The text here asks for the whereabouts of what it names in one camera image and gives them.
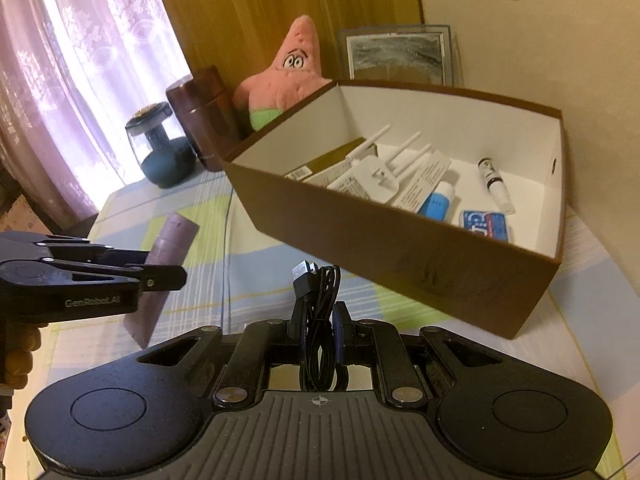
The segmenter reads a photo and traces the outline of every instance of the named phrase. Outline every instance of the blue packet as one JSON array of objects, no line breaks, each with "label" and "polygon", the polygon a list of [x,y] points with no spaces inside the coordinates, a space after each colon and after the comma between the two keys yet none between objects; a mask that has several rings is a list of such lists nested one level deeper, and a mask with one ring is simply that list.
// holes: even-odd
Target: blue packet
[{"label": "blue packet", "polygon": [[495,240],[509,241],[507,219],[502,213],[492,211],[463,211],[460,227]]}]

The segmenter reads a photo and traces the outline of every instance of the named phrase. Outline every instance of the purple tube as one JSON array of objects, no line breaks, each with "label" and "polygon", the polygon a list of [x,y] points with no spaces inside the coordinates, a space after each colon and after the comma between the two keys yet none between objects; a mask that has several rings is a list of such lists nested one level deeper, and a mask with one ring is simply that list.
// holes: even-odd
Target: purple tube
[{"label": "purple tube", "polygon": [[[181,265],[198,233],[199,225],[178,213],[171,213],[146,257],[146,264]],[[122,324],[140,348],[149,346],[158,318],[169,296],[168,290],[143,292],[138,309],[125,314]]]}]

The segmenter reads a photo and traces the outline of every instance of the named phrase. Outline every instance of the human hand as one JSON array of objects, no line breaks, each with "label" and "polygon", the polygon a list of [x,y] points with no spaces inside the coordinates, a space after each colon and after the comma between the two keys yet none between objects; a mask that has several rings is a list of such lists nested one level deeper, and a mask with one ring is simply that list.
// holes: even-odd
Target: human hand
[{"label": "human hand", "polygon": [[0,348],[0,355],[4,358],[4,383],[0,383],[0,387],[21,390],[27,385],[27,375],[33,368],[31,353],[41,345],[39,329],[46,324],[8,322],[7,325],[7,333],[10,335],[7,339],[11,342],[8,346],[12,349],[7,352],[7,348]]}]

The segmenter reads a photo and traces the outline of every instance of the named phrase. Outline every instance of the finger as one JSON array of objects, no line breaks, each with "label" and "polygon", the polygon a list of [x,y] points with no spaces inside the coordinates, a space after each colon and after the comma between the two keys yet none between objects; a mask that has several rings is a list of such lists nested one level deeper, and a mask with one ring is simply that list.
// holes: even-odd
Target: finger
[{"label": "finger", "polygon": [[6,378],[6,385],[14,390],[21,390],[27,385],[27,375],[10,375]]},{"label": "finger", "polygon": [[23,325],[18,334],[18,345],[20,350],[25,352],[35,352],[42,340],[40,339],[40,330],[35,325]]},{"label": "finger", "polygon": [[24,375],[33,368],[33,356],[30,352],[14,350],[9,352],[4,359],[4,369],[9,376]]}]

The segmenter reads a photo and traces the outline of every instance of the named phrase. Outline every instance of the brown jar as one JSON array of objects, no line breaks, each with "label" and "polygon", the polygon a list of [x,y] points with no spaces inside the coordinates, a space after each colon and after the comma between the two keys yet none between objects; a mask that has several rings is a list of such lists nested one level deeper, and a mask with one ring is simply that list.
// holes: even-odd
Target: brown jar
[{"label": "brown jar", "polygon": [[220,159],[243,136],[218,69],[212,65],[178,80],[166,90],[166,98],[202,165],[221,171]]}]

